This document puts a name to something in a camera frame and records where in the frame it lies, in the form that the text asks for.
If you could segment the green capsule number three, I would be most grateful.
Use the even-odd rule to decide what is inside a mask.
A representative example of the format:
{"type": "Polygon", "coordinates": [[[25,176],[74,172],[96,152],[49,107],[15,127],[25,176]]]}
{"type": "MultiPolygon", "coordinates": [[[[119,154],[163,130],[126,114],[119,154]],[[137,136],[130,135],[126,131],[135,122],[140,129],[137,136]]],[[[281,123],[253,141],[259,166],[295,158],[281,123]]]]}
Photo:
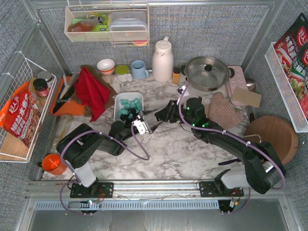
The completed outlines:
{"type": "Polygon", "coordinates": [[[136,104],[136,109],[138,109],[139,111],[141,111],[141,110],[142,110],[142,105],[141,105],[140,103],[137,103],[137,104],[136,104]]]}

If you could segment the pink striped cloth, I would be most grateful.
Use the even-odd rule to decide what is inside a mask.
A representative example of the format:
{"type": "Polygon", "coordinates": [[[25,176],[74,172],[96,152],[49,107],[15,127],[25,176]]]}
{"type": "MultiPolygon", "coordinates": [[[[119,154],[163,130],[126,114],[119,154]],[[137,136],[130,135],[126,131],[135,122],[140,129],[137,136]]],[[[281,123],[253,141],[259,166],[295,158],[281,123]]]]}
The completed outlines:
{"type": "Polygon", "coordinates": [[[208,118],[223,129],[235,127],[242,122],[241,115],[236,113],[221,92],[216,93],[212,97],[208,118]]]}

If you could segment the white storage basket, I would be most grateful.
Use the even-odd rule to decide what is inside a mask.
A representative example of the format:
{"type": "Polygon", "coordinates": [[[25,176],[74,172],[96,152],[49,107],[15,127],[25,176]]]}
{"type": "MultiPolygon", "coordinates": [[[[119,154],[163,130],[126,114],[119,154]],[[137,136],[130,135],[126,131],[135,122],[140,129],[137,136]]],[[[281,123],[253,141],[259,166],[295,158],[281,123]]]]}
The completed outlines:
{"type": "Polygon", "coordinates": [[[120,119],[119,115],[118,115],[118,111],[122,108],[129,110],[129,107],[123,107],[121,105],[121,103],[120,103],[121,99],[128,99],[129,101],[133,101],[135,98],[140,99],[141,105],[142,105],[142,110],[143,110],[143,108],[144,108],[144,106],[143,106],[143,96],[140,93],[138,93],[138,92],[124,92],[124,93],[120,93],[116,96],[116,98],[115,98],[115,108],[114,108],[114,122],[120,121],[120,122],[123,122],[126,126],[128,126],[132,123],[136,114],[133,115],[133,118],[131,120],[122,121],[120,119]]]}

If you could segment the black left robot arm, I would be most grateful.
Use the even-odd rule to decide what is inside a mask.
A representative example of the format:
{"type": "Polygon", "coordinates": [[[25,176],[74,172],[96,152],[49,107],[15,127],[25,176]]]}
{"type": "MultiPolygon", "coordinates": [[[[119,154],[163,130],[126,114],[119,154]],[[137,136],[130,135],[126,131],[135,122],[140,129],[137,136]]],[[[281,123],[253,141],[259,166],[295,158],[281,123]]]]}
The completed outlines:
{"type": "Polygon", "coordinates": [[[126,125],[116,121],[107,135],[83,123],[57,143],[56,150],[61,161],[71,170],[79,185],[89,188],[98,182],[89,164],[95,151],[118,156],[127,149],[124,141],[138,134],[138,129],[151,134],[162,124],[159,122],[150,128],[144,121],[136,120],[134,123],[139,124],[126,125]]]}

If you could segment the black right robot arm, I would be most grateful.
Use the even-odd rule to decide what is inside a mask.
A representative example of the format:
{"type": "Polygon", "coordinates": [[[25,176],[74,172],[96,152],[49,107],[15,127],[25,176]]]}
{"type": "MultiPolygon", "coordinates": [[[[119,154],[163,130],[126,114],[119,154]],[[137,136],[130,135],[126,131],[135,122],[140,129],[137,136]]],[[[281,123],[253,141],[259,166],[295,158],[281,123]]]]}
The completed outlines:
{"type": "Polygon", "coordinates": [[[234,155],[244,165],[244,179],[256,192],[265,194],[270,189],[285,187],[286,171],[274,147],[265,141],[247,141],[223,129],[206,117],[200,97],[189,98],[185,106],[171,100],[165,108],[155,113],[155,117],[163,122],[183,122],[197,139],[234,155]]]}

